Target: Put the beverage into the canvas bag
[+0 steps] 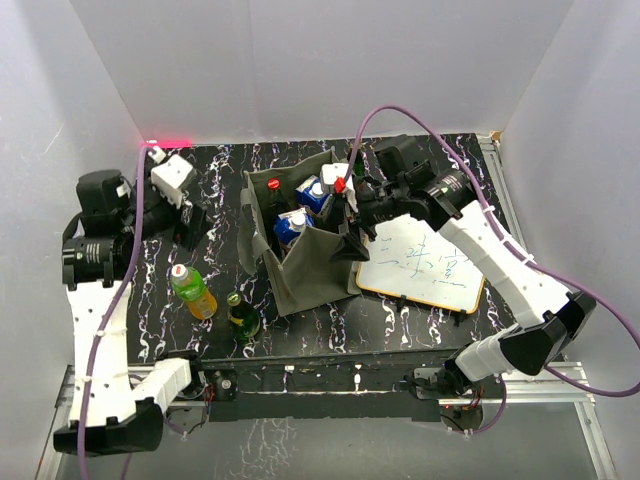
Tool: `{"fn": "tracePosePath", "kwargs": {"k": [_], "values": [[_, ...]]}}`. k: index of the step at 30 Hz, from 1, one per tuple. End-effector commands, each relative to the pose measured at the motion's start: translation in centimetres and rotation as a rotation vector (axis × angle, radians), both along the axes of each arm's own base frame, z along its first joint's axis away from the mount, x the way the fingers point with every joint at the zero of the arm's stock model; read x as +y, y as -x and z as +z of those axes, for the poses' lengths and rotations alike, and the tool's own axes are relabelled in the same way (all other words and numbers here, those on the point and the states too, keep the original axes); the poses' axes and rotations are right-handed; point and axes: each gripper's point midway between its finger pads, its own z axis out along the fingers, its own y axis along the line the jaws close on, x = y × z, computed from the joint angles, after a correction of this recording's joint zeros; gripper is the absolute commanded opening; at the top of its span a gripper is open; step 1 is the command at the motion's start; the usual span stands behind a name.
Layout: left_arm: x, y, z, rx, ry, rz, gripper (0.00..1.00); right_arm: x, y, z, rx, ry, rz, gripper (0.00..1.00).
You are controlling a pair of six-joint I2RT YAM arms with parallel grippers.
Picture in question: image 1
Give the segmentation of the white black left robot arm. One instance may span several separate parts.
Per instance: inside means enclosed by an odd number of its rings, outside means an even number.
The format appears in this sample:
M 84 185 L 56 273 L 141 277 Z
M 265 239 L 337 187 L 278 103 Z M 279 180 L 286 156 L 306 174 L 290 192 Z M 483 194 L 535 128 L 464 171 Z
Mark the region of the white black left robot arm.
M 194 399 L 207 376 L 192 350 L 163 354 L 137 385 L 130 382 L 127 308 L 141 238 L 139 202 L 116 169 L 81 176 L 81 211 L 62 236 L 62 283 L 73 317 L 74 391 L 67 424 L 53 434 L 57 452 L 117 455 L 154 451 L 179 396 Z

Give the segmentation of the dark cola bottle red label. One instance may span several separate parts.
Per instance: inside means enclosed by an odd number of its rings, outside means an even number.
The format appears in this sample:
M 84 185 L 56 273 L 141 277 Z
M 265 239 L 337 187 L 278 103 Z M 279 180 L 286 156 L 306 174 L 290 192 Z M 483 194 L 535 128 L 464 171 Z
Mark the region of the dark cola bottle red label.
M 290 205 L 282 192 L 281 181 L 278 178 L 269 179 L 267 181 L 267 189 L 267 221 L 268 225 L 273 227 L 280 214 L 290 211 Z

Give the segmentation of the Fontana pineapple juice carton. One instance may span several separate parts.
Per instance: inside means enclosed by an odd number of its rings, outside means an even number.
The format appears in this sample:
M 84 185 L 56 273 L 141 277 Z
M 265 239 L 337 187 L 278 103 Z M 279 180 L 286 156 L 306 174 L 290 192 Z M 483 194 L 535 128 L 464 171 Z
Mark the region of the Fontana pineapple juice carton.
M 295 189 L 295 197 L 300 208 L 304 209 L 316 222 L 326 217 L 329 194 L 323 191 L 320 179 L 311 175 Z

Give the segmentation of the blue red juice carton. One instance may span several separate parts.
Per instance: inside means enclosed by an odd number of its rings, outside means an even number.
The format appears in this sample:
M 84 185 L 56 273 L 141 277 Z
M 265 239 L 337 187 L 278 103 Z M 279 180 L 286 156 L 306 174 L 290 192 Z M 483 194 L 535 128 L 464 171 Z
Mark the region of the blue red juice carton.
M 277 216 L 273 231 L 280 247 L 288 253 L 307 227 L 314 226 L 314 220 L 305 208 L 281 213 Z

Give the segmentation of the grey-green canvas bag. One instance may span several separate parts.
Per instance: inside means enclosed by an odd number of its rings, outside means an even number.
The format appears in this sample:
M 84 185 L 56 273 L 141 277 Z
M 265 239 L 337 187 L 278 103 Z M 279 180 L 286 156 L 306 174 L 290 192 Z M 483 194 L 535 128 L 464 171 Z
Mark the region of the grey-green canvas bag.
M 316 227 L 305 229 L 301 238 L 284 257 L 274 253 L 268 242 L 264 218 L 268 206 L 267 181 L 282 181 L 285 198 L 295 200 L 294 189 L 321 166 L 336 163 L 330 149 L 307 157 L 290 167 L 243 173 L 245 187 L 240 193 L 241 210 L 237 251 L 239 263 L 253 275 L 261 260 L 267 270 L 278 313 L 281 316 L 301 312 L 361 293 L 356 285 L 351 261 L 330 260 L 340 236 Z

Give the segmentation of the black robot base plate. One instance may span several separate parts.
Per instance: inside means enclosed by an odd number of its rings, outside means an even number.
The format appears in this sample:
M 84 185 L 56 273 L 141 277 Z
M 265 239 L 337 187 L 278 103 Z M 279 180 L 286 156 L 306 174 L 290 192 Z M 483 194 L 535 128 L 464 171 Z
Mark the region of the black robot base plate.
M 405 350 L 202 360 L 174 351 L 191 367 L 195 399 L 207 387 L 211 422 L 263 418 L 409 418 L 437 422 L 445 406 L 499 401 L 492 377 L 464 387 L 445 372 L 450 350 Z

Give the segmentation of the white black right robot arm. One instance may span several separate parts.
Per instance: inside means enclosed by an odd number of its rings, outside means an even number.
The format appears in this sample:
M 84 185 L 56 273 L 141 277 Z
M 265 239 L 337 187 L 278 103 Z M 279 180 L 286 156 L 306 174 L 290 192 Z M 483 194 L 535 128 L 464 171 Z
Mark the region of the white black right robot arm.
M 410 215 L 425 222 L 482 273 L 507 302 L 515 323 L 458 350 L 421 387 L 466 397 L 490 376 L 514 370 L 539 374 L 581 332 L 595 310 L 594 296 L 571 291 L 543 273 L 495 219 L 472 174 L 462 167 L 436 172 L 428 162 L 411 161 L 414 143 L 401 135 L 379 145 L 381 181 L 356 174 L 349 163 L 322 168 L 323 190 L 348 207 L 334 259 L 368 261 L 360 236 L 376 238 L 377 225 L 386 221 Z

